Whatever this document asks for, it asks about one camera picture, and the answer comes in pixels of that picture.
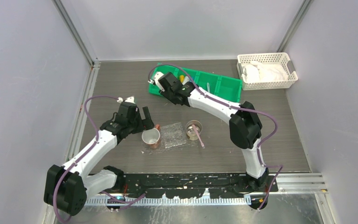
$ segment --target white wall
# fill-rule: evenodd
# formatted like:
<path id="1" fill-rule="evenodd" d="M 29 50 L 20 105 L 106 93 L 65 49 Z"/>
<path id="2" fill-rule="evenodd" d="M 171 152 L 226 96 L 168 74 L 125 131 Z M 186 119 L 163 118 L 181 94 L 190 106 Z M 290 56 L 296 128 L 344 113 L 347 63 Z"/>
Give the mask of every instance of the white wall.
<path id="1" fill-rule="evenodd" d="M 287 93 L 311 166 L 339 223 L 358 223 L 358 2 L 315 1 L 286 51 L 299 77 Z"/>
<path id="2" fill-rule="evenodd" d="M 63 3 L 99 60 L 231 59 L 276 52 L 302 0 Z"/>
<path id="3" fill-rule="evenodd" d="M 0 0 L 0 224 L 41 223 L 88 72 L 51 0 Z"/>

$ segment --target white basket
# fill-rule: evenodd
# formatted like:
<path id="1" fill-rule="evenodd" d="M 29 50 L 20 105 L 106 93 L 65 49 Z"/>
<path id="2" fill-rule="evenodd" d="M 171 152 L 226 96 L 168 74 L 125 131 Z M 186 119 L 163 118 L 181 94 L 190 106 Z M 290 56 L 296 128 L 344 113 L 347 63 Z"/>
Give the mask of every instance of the white basket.
<path id="1" fill-rule="evenodd" d="M 243 78 L 242 67 L 245 64 L 249 64 L 251 61 L 257 61 L 264 64 L 280 64 L 288 74 L 287 81 L 276 81 L 276 82 L 259 82 L 259 83 L 247 83 Z M 295 81 L 298 80 L 296 70 L 293 66 L 289 55 L 286 53 L 267 53 L 267 54 L 248 54 L 238 55 L 237 63 L 238 74 L 240 79 L 243 81 L 243 90 L 268 90 L 268 89 L 287 89 Z"/>

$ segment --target green plastic bin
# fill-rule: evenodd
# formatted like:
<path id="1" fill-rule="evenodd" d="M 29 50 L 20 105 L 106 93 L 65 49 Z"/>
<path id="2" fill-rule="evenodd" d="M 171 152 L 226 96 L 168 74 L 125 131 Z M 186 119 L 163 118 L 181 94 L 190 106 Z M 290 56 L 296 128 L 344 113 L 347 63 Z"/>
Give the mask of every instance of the green plastic bin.
<path id="1" fill-rule="evenodd" d="M 212 94 L 228 101 L 236 103 L 240 101 L 242 80 L 193 69 L 183 68 L 183 70 L 189 73 L 194 82 L 204 90 L 207 90 L 207 83 L 209 83 L 209 89 Z M 164 74 L 171 72 L 178 79 L 180 75 L 185 76 L 185 74 L 179 71 L 179 69 L 169 65 L 164 65 L 157 67 L 151 77 L 153 78 L 154 74 L 158 71 Z M 149 93 L 161 96 L 159 90 L 160 89 L 157 86 L 149 84 Z"/>

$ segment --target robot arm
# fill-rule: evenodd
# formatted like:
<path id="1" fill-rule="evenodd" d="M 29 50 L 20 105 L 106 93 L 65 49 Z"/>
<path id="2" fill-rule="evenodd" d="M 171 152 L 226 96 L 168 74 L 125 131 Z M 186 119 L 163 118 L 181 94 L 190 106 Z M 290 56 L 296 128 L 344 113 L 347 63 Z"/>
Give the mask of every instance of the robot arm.
<path id="1" fill-rule="evenodd" d="M 201 94 L 192 82 L 182 84 L 172 73 L 157 72 L 150 83 L 158 86 L 160 94 L 172 103 L 199 108 L 226 122 L 230 127 L 231 141 L 242 149 L 247 166 L 246 173 L 253 179 L 252 188 L 257 189 L 264 186 L 268 169 L 263 165 L 261 152 L 261 161 L 257 155 L 257 144 L 260 142 L 262 124 L 257 114 L 231 108 L 234 106 L 254 110 L 251 103 L 239 104 L 227 101 L 199 87 L 203 93 Z"/>
<path id="2" fill-rule="evenodd" d="M 59 187 L 58 209 L 74 216 L 80 212 L 87 198 L 105 189 L 121 189 L 124 184 L 124 173 L 117 168 L 108 166 L 95 175 L 88 175 L 102 157 L 119 144 L 122 139 L 129 134 L 139 133 L 154 127 L 148 108 L 144 107 L 143 111 L 145 119 L 141 119 L 139 108 L 134 103 L 134 97 L 127 98 L 120 104 L 115 116 L 102 124 L 98 131 L 99 139 L 96 140 L 94 137 L 82 151 L 61 167 L 53 165 L 47 173 L 44 202 L 53 204 L 54 188 L 62 174 L 73 163 L 75 163 L 75 166 L 68 172 Z M 76 162 L 95 141 L 97 143 L 93 149 Z"/>

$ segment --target gray table surface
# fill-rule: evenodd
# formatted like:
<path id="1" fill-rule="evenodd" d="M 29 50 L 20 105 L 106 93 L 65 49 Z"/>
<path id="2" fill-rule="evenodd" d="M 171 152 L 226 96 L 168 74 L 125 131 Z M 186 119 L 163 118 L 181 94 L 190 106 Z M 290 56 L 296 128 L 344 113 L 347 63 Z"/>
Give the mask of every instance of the gray table surface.
<path id="1" fill-rule="evenodd" d="M 148 106 L 154 123 L 161 126 L 177 122 L 185 126 L 190 120 L 198 120 L 203 125 L 201 138 L 206 145 L 205 149 L 195 142 L 175 150 L 149 153 L 150 151 L 142 144 L 139 133 L 128 136 L 108 152 L 95 166 L 93 172 L 98 172 L 107 165 L 115 166 L 126 173 L 245 172 L 242 152 L 231 142 L 227 124 L 199 109 L 173 105 L 163 97 L 149 94 L 147 74 L 156 63 L 156 61 L 102 63 L 93 95 L 123 98 L 135 96 L 139 108 Z M 169 61 L 169 63 L 238 78 L 235 60 Z M 244 101 L 251 102 L 255 109 L 273 115 L 278 121 L 277 133 L 262 145 L 266 164 L 282 164 L 283 172 L 309 172 L 285 91 L 243 91 L 241 102 Z M 117 112 L 118 107 L 119 104 L 112 99 L 94 99 L 90 106 L 90 114 L 99 126 L 110 119 L 113 112 Z M 259 117 L 263 124 L 262 137 L 265 137 L 274 129 L 274 123 L 264 116 Z M 94 129 L 87 122 L 81 147 L 83 148 L 94 136 Z"/>

